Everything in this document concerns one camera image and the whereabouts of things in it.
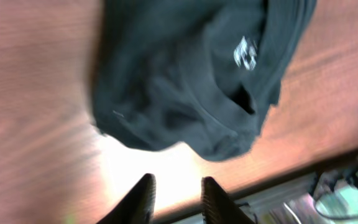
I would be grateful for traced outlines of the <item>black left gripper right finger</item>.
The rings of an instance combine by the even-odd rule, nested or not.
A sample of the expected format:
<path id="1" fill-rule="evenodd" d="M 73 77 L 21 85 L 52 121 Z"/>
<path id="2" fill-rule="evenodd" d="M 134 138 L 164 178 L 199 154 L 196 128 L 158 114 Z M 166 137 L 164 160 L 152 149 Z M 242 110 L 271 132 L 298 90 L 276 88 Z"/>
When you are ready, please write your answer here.
<path id="1" fill-rule="evenodd" d="M 201 181 L 201 208 L 205 224 L 256 224 L 212 177 Z"/>

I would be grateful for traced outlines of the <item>black t-shirt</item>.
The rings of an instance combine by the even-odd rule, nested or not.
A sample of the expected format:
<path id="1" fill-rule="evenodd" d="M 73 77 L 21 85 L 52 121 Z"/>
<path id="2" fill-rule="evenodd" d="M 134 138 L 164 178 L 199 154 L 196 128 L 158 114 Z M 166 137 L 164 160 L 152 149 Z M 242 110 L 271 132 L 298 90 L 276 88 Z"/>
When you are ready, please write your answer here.
<path id="1" fill-rule="evenodd" d="M 260 135 L 316 1 L 105 1 L 91 105 L 98 130 L 207 161 Z"/>

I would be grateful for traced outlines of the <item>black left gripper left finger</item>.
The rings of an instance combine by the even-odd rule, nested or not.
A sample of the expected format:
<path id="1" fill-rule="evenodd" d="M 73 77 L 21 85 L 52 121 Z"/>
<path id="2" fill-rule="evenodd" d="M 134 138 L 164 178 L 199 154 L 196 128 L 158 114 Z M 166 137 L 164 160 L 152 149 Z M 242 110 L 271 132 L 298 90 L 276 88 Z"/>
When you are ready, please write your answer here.
<path id="1" fill-rule="evenodd" d="M 156 181 L 144 174 L 122 200 L 97 224 L 150 224 L 155 206 Z"/>

